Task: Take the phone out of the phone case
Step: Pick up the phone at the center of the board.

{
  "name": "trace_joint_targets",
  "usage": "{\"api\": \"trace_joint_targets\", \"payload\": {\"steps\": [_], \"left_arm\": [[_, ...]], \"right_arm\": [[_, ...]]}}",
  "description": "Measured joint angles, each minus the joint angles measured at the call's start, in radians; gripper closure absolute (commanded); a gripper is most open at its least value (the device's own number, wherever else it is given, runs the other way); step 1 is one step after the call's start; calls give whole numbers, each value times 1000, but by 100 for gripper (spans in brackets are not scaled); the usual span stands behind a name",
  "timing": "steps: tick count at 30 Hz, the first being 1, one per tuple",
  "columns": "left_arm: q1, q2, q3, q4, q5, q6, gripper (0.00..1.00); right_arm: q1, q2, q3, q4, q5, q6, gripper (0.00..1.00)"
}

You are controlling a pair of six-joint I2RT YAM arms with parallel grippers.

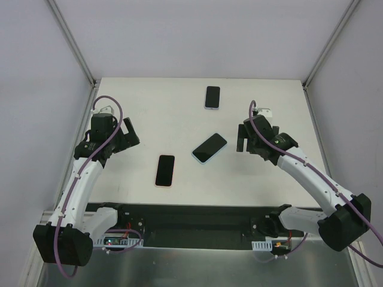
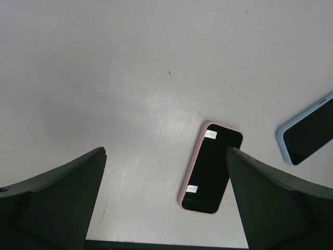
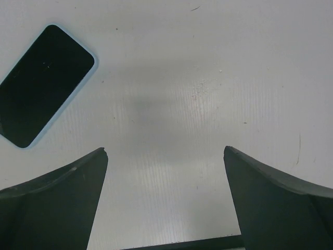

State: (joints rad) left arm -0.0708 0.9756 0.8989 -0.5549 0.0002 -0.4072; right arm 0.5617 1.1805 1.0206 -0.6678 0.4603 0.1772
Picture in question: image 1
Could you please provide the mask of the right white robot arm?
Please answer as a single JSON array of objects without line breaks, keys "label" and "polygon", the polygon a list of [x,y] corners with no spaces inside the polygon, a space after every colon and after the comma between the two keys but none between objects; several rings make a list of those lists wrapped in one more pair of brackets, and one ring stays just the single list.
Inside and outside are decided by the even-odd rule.
[{"label": "right white robot arm", "polygon": [[260,156],[295,179],[319,204],[321,211],[284,204],[256,222],[264,236],[276,238],[289,230],[320,236],[334,251],[342,251],[369,231],[371,201],[354,195],[311,164],[298,143],[255,115],[238,126],[236,150]]}]

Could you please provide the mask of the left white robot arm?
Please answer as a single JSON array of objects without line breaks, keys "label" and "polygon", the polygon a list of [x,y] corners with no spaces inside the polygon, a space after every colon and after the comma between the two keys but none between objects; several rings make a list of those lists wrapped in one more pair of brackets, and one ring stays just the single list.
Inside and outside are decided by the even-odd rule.
[{"label": "left white robot arm", "polygon": [[35,244],[45,263],[85,266],[96,242],[110,229],[119,233],[126,227],[126,217],[117,208],[102,206],[84,219],[93,187],[107,160],[118,152],[139,144],[129,118],[123,119],[123,133],[113,114],[92,116],[90,129],[75,148],[71,177],[52,216],[33,232]]}]

